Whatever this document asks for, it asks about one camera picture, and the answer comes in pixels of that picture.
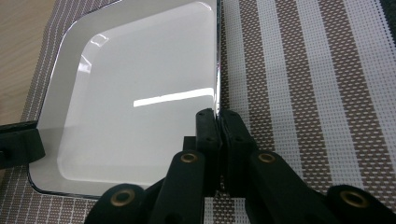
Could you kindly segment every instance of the striped placemat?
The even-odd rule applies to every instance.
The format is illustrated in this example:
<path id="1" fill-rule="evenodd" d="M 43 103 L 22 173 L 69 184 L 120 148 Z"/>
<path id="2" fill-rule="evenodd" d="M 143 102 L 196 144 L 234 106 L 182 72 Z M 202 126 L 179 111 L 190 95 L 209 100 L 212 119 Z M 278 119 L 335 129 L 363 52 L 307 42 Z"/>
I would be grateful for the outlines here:
<path id="1" fill-rule="evenodd" d="M 67 28 L 110 2 L 56 1 L 22 120 L 38 118 Z M 221 5 L 221 106 L 313 189 L 352 185 L 396 211 L 396 48 L 381 2 Z M 15 167 L 0 188 L 0 223 L 81 223 L 94 203 L 38 194 Z M 244 200 L 206 198 L 205 223 L 248 223 Z"/>

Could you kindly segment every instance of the tray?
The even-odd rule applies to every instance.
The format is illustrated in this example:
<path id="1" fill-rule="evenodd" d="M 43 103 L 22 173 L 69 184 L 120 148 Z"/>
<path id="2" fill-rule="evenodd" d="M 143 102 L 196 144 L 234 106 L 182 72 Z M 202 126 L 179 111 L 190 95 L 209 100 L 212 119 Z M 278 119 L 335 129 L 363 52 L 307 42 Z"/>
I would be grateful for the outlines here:
<path id="1" fill-rule="evenodd" d="M 195 113 L 219 109 L 215 0 L 120 1 L 76 21 L 60 46 L 30 164 L 41 192 L 94 197 L 165 177 Z"/>

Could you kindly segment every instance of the woven fabric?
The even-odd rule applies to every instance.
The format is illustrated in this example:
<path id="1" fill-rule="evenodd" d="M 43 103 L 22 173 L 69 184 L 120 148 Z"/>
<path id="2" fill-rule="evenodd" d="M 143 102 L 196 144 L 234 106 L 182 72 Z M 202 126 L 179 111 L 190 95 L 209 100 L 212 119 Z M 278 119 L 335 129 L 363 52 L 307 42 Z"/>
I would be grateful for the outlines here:
<path id="1" fill-rule="evenodd" d="M 109 2 L 55 3 L 22 120 L 38 119 L 67 28 Z M 380 1 L 221 6 L 221 106 L 311 188 L 356 186 L 396 211 L 396 48 Z M 38 194 L 15 167 L 0 204 L 0 223 L 81 223 L 94 201 Z M 244 200 L 206 198 L 205 223 L 248 223 Z"/>

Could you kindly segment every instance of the brass screw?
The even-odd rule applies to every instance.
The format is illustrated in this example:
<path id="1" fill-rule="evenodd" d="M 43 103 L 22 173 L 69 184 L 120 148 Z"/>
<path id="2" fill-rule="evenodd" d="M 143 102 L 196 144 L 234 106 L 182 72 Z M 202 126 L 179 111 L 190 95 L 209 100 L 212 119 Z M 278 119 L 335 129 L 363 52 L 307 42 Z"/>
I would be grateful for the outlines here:
<path id="1" fill-rule="evenodd" d="M 198 161 L 198 157 L 192 153 L 183 154 L 180 159 L 186 163 Z"/>
<path id="2" fill-rule="evenodd" d="M 341 191 L 340 196 L 344 200 L 344 202 L 346 202 L 347 204 L 352 205 L 354 207 L 365 208 L 365 207 L 369 206 L 369 201 L 367 201 L 367 199 L 364 198 L 358 192 L 351 191 L 351 190 L 344 190 L 344 191 Z"/>
<path id="3" fill-rule="evenodd" d="M 110 201 L 114 206 L 122 207 L 128 203 L 131 203 L 133 200 L 134 191 L 132 189 L 121 189 L 113 194 Z"/>
<path id="4" fill-rule="evenodd" d="M 271 154 L 262 153 L 259 155 L 259 160 L 266 162 L 266 163 L 272 163 L 276 160 L 276 158 Z"/>

